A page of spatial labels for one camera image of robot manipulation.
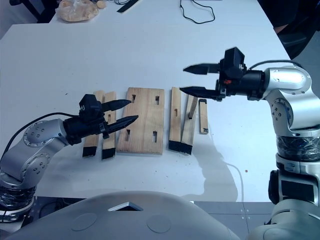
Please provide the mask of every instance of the chair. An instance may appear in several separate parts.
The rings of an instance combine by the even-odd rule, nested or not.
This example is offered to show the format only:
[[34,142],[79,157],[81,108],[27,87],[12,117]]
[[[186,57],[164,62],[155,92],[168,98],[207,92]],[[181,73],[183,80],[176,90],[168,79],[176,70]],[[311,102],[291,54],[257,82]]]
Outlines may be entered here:
[[29,0],[9,0],[11,6],[24,4],[25,7],[37,19],[38,24],[49,23],[53,16],[56,14],[55,9],[58,7],[57,0],[41,0],[44,10],[39,13],[37,9],[31,4]]
[[[268,0],[258,1],[264,9]],[[319,3],[319,0],[300,0],[293,22],[278,34],[291,59],[297,57],[305,49],[316,31],[320,31]]]

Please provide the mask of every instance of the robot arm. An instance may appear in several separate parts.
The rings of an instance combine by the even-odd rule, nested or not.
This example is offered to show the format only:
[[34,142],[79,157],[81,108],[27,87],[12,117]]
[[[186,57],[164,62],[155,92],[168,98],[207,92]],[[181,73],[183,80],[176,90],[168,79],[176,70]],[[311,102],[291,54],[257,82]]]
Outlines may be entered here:
[[41,120],[30,125],[22,139],[5,152],[0,160],[0,215],[11,222],[30,209],[36,185],[41,180],[52,157],[62,148],[81,142],[89,135],[103,138],[133,123],[138,116],[129,116],[108,124],[104,112],[120,109],[131,103],[115,100],[100,103],[92,94],[80,101],[79,116]]
[[244,55],[225,51],[219,64],[184,69],[194,74],[219,73],[214,90],[181,88],[198,98],[222,101],[232,95],[266,100],[277,138],[276,165],[270,173],[269,198],[276,204],[269,225],[255,229],[250,240],[317,239],[320,227],[320,100],[310,75],[299,66],[247,70]]

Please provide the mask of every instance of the wooden plank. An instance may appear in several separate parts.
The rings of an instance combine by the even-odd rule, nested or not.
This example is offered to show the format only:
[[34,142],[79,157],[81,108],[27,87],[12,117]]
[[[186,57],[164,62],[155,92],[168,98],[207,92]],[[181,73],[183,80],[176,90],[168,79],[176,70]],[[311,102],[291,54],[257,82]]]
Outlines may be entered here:
[[194,116],[197,103],[198,103],[198,98],[194,96],[192,99],[191,107],[190,107],[189,119],[192,119],[192,117]]
[[171,90],[169,149],[180,151],[181,144],[181,91],[178,87]]
[[[104,94],[105,94],[104,91],[102,90],[95,91],[93,94],[95,95],[95,98],[98,101],[100,102],[103,101]],[[83,152],[82,152],[83,158],[92,157],[96,155],[98,141],[99,141],[99,135],[90,135],[84,139]]]
[[188,95],[188,102],[186,105],[185,117],[184,117],[184,126],[181,138],[181,149],[180,151],[183,153],[191,154],[192,146],[194,144],[194,135],[195,135],[195,123],[196,123],[196,116],[192,119],[189,119],[189,113],[191,110],[192,102],[194,97]]
[[207,99],[199,99],[200,134],[208,134]]
[[139,115],[120,131],[118,152],[162,154],[164,135],[165,91],[163,89],[129,87],[123,117]]
[[[116,100],[116,92],[108,92],[104,95],[104,103]],[[116,122],[116,111],[106,111],[104,113],[104,119],[108,124]],[[109,138],[104,139],[102,143],[102,159],[112,158],[116,154],[116,133],[110,133]]]

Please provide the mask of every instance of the white table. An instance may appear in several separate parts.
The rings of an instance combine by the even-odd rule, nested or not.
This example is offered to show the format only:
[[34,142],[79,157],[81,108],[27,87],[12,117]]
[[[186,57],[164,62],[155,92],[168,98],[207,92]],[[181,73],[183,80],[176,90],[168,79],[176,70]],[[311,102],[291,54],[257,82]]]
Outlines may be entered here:
[[[272,26],[257,0],[196,0],[196,2],[213,8],[216,17],[215,26]],[[107,1],[107,7],[99,10],[99,14],[91,21],[85,22],[85,24],[150,23],[194,25],[193,22],[183,18],[179,6],[180,0],[140,0],[126,12],[118,13],[117,10],[122,6],[114,4],[113,1]],[[185,15],[198,22],[208,21],[213,18],[208,8],[199,7],[192,3],[191,0],[182,0],[182,6]],[[65,21],[60,20],[57,16],[54,16],[50,23],[66,24]]]
[[[254,6],[253,0],[244,2]],[[142,0],[123,16],[147,14],[140,8],[148,3]],[[161,88],[165,89],[163,155],[117,153],[101,161],[101,148],[95,157],[82,158],[82,144],[68,146],[51,160],[36,194],[86,198],[149,190],[194,201],[268,201],[269,173],[276,169],[277,149],[267,102],[247,101],[243,96],[209,100],[209,134],[199,135],[197,120],[192,155],[168,150],[171,87],[213,88],[218,77],[189,74],[183,68],[217,62],[225,49],[234,46],[246,55],[248,66],[288,59],[271,25],[246,21],[241,25],[241,19],[231,21],[231,16],[229,24],[218,24],[221,13],[215,13],[216,22],[203,25],[185,19],[178,23],[182,19],[178,6],[177,22],[171,24],[152,12],[149,16],[154,20],[158,16],[157,23],[136,24],[128,18],[124,24],[119,17],[119,22],[98,24],[13,26],[1,43],[1,152],[14,132],[34,118],[50,112],[76,114],[85,93],[116,91],[120,99],[128,87]]]

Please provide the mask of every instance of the plastic bag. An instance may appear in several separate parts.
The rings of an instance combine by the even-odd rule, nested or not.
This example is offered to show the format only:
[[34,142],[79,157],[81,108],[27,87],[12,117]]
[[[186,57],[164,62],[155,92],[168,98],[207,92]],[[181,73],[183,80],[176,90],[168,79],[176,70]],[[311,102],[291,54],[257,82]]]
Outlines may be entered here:
[[55,12],[67,22],[79,22],[94,18],[99,10],[90,0],[62,0]]

